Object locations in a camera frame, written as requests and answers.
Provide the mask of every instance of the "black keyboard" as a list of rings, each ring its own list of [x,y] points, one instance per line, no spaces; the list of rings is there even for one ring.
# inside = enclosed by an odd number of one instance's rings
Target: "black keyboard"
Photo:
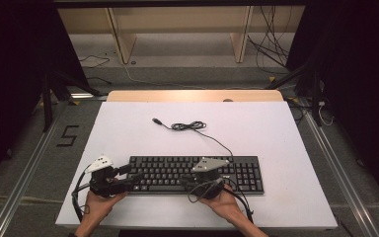
[[[229,165],[218,168],[225,184],[237,194],[263,195],[264,184],[258,156],[204,156],[228,160]],[[186,195],[180,184],[181,175],[194,175],[194,167],[202,156],[131,156],[129,175],[143,173],[144,179],[134,185],[131,195]]]

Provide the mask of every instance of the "wire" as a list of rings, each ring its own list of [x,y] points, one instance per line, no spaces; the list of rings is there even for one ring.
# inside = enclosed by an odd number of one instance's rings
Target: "wire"
[[[305,107],[305,106],[300,106],[298,105],[296,102],[294,102],[292,99],[290,98],[286,98],[284,97],[283,98],[284,101],[286,101],[288,104],[291,104],[291,106],[289,106],[290,109],[297,109],[301,116],[300,118],[294,118],[294,120],[296,121],[296,125],[298,126],[300,124],[300,122],[303,120],[304,116],[307,114],[308,111],[311,111],[312,110],[312,107]]]
[[[322,114],[321,114],[322,107],[323,107],[323,106],[320,106],[320,107],[319,107],[319,117],[321,118],[321,121],[322,121],[325,125],[332,125],[332,124],[334,123],[334,118],[335,118],[335,117],[332,117],[330,123],[326,123],[325,120],[324,120],[323,117],[322,117]]]
[[[245,195],[243,195],[243,197],[245,198],[245,200],[243,200],[241,197],[239,197],[238,195],[236,195],[235,193],[233,193],[232,191],[229,191],[225,188],[222,189],[222,191],[226,192],[227,194],[230,194],[232,195],[233,197],[237,198],[241,204],[243,205],[243,207],[245,208],[246,210],[246,216],[248,217],[248,219],[254,223],[254,219],[252,218],[252,214],[254,213],[253,211],[250,210],[249,208],[249,204],[248,204],[248,200],[246,199]]]
[[[128,79],[133,82],[146,83],[146,84],[155,85],[155,86],[169,85],[169,86],[179,86],[179,87],[184,87],[184,88],[208,90],[205,87],[199,87],[199,86],[186,86],[186,85],[180,85],[180,84],[175,84],[175,83],[157,83],[157,82],[149,82],[149,81],[133,79],[131,78],[130,73],[128,72],[128,68],[125,66],[125,64],[122,63],[121,65],[124,67],[125,72],[127,73]]]
[[[266,72],[266,73],[271,73],[271,74],[287,74],[287,73],[281,73],[281,72],[272,72],[272,71],[267,71],[263,68],[260,67],[260,64],[258,63],[258,56],[259,56],[259,53],[262,53],[263,54],[263,57],[266,56],[268,57],[269,59],[271,59],[272,61],[274,61],[275,63],[277,63],[278,65],[282,66],[285,68],[285,65],[284,65],[284,61],[287,60],[288,58],[288,51],[286,49],[284,49],[280,43],[279,43],[279,40],[282,38],[282,36],[286,33],[287,29],[288,29],[288,25],[290,23],[290,20],[291,20],[291,14],[292,14],[292,6],[290,7],[290,13],[289,13],[289,16],[288,16],[288,21],[285,25],[285,28],[284,28],[284,31],[282,32],[282,34],[277,38],[275,36],[275,30],[274,30],[274,17],[275,17],[275,12],[276,12],[276,8],[275,6],[272,6],[270,9],[269,9],[269,12],[267,14],[267,16],[265,15],[265,12],[264,12],[264,9],[263,7],[261,7],[261,12],[263,14],[263,17],[264,17],[264,20],[265,20],[265,23],[266,23],[266,32],[265,32],[265,36],[264,38],[262,39],[261,43],[255,43],[250,36],[248,36],[248,40],[249,42],[255,47],[255,49],[257,50],[257,55],[256,55],[256,64],[258,66],[258,68],[263,71],[263,72]],[[265,47],[264,46],[264,42],[265,42],[265,39],[268,39],[268,44],[272,44],[274,49],[271,49],[270,47]],[[272,52],[274,54],[277,55],[278,59],[270,56],[267,52]]]
[[[285,90],[285,89],[288,89],[288,88],[291,88],[291,87],[295,87],[295,86],[296,86],[296,85],[291,85],[291,86],[281,87],[281,88],[278,88],[278,91]]]
[[[246,202],[246,205],[247,205],[248,209],[250,209],[249,204],[248,204],[248,200],[246,199],[246,196],[245,196],[245,194],[243,193],[243,191],[241,191],[241,190],[239,189],[239,185],[237,185],[236,182],[234,182],[232,179],[229,179],[229,178],[224,178],[224,179],[225,179],[225,180],[228,180],[228,181],[229,181],[230,183],[232,183],[235,187],[238,187],[238,190],[239,190],[239,192],[241,193],[242,197],[244,198],[244,200],[245,200],[245,202]]]
[[[106,80],[106,79],[103,79],[101,77],[88,77],[87,80],[101,80],[101,81],[104,81],[106,82],[107,84],[112,84],[113,82],[109,81],[109,80]]]
[[[347,232],[347,234],[350,236],[350,237],[353,237],[353,234],[352,232],[350,232],[350,230],[346,227],[346,225],[341,221],[341,219],[334,213],[332,212],[332,214],[334,215],[335,217],[335,221],[337,222],[337,224],[340,224],[343,229]]]
[[[208,138],[216,141],[218,144],[220,144],[222,147],[224,147],[226,150],[228,150],[230,152],[230,155],[233,157],[232,151],[229,148],[227,148],[225,145],[223,145],[220,141],[218,141],[217,139],[215,139],[209,135],[205,135],[205,134],[198,131],[198,129],[202,129],[202,128],[207,127],[207,123],[204,123],[202,121],[193,121],[191,124],[174,123],[171,125],[171,127],[167,127],[161,121],[159,121],[157,118],[153,118],[152,120],[155,123],[157,123],[159,125],[163,125],[165,128],[170,129],[170,130],[175,130],[175,131],[183,131],[183,130],[188,130],[188,129],[193,130],[200,135],[203,135],[205,137],[208,137]]]
[[[107,63],[107,62],[110,61],[110,59],[107,58],[107,57],[99,57],[99,56],[95,56],[95,55],[89,55],[89,56],[87,56],[87,57],[85,57],[83,59],[79,59],[79,61],[85,61],[86,59],[88,59],[90,57],[95,57],[95,58],[98,58],[98,59],[103,59],[104,62],[98,63],[97,65],[92,66],[92,67],[84,66],[85,68],[96,68],[96,67],[101,66],[101,65],[103,65],[103,64],[105,64],[105,63]]]
[[[82,221],[82,213],[83,213],[83,210],[81,209],[81,207],[83,206],[79,206],[79,202],[78,202],[78,196],[79,196],[79,192],[88,188],[89,187],[89,184],[85,184],[83,186],[80,187],[80,184],[82,182],[82,179],[84,178],[85,176],[85,171],[86,169],[88,169],[89,165],[87,166],[87,168],[85,168],[85,170],[82,172],[81,176],[79,177],[78,179],[78,183],[76,183],[76,187],[75,189],[73,190],[72,192],[72,204],[73,204],[73,207],[75,209],[75,212],[76,212],[76,215],[78,216],[78,219],[79,221]]]
[[[199,189],[199,188],[201,188],[201,187],[203,187],[203,186],[207,186],[207,185],[209,185],[209,184],[211,184],[211,186],[210,186],[210,187],[204,192],[204,194],[202,194],[201,196],[197,197],[196,200],[191,200],[191,199],[190,199],[190,195],[192,195],[192,193],[193,193],[196,189]],[[202,184],[197,185],[195,188],[193,188],[193,189],[188,193],[187,197],[188,197],[189,201],[190,201],[191,203],[196,203],[196,202],[198,202],[200,199],[204,198],[204,197],[208,194],[208,192],[210,192],[210,190],[211,190],[212,188],[216,187],[216,185],[214,185],[214,184],[217,184],[217,182],[216,182],[215,180],[214,180],[214,181],[207,182],[207,183],[202,183]]]

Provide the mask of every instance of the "human hand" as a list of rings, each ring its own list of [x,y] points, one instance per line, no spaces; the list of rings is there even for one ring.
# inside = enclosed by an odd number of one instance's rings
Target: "human hand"
[[[84,215],[75,235],[78,237],[90,236],[100,222],[113,210],[113,206],[126,195],[127,192],[105,198],[88,191]]]
[[[224,189],[232,191],[228,185]],[[218,216],[232,223],[246,237],[267,237],[254,223],[252,223],[239,208],[235,198],[222,191],[213,199],[202,198],[200,202],[208,205]]]
[[[224,185],[224,189],[232,191],[228,185]],[[220,192],[220,194],[213,199],[202,198],[199,201],[208,205],[218,216],[231,223],[234,218],[237,218],[241,214],[243,215],[235,198],[224,191]]]

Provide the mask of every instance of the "gray floor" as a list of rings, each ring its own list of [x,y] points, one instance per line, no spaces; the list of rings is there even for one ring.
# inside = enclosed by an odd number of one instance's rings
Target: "gray floor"
[[[89,58],[82,62],[87,77],[100,77],[90,80],[93,88],[103,92],[111,90],[149,90],[149,89],[187,89],[189,86],[199,89],[229,88],[263,88],[269,84],[269,76],[280,78],[280,74],[269,74],[257,67],[256,50],[248,44],[245,60],[236,63],[228,35],[223,34],[191,34],[191,35],[142,35],[138,36],[130,63],[127,64],[128,74],[117,59],[110,36],[71,36],[79,58],[88,55],[107,57],[109,62],[96,68],[95,65],[104,59]],[[253,35],[254,40],[261,35]],[[292,35],[281,38],[283,45],[289,49]],[[283,68],[258,57],[260,66],[266,69],[284,72]],[[283,96],[294,96],[292,89],[295,81],[281,87]],[[82,91],[70,88],[72,93]],[[101,100],[75,100],[77,105],[69,105],[63,111],[54,128],[54,133],[38,164],[24,196],[6,229],[5,236],[67,236],[68,229],[54,224],[61,203],[66,196],[72,181],[76,165],[82,155],[88,136],[92,130]],[[62,105],[53,107],[61,110]],[[293,118],[299,119],[301,113],[292,109]],[[59,147],[66,143],[62,134],[67,125],[78,125],[69,130],[69,134],[77,136],[73,146]],[[11,159],[4,160],[0,165],[0,209],[7,197],[17,185],[24,167],[34,153],[42,136],[43,108],[41,105],[32,114],[26,127],[12,147]],[[345,198],[340,185],[325,159],[316,135],[307,117],[299,121],[298,129],[309,153],[316,174],[334,214],[344,223],[353,236],[364,236],[353,209]],[[323,125],[323,133],[327,136],[337,158],[347,170],[357,195],[362,199],[379,231],[379,188],[364,167],[359,166],[355,153],[347,135],[341,126],[334,122]],[[275,236],[349,236],[343,227],[330,231],[314,230],[281,230],[266,229],[265,232]],[[118,230],[98,229],[94,236],[117,236]]]

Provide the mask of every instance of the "white table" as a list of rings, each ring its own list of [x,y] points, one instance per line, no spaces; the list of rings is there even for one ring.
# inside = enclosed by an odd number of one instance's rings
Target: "white table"
[[[56,224],[79,224],[71,192],[83,170],[104,154],[114,166],[132,155],[228,155],[211,139],[192,131],[173,132],[170,125],[202,120],[203,131],[234,155],[257,155],[265,194],[248,197],[259,227],[333,229],[337,227],[310,162],[290,109],[285,102],[104,102]],[[85,202],[86,191],[79,203]],[[121,229],[233,229],[202,203],[187,196],[128,196],[102,226]]]

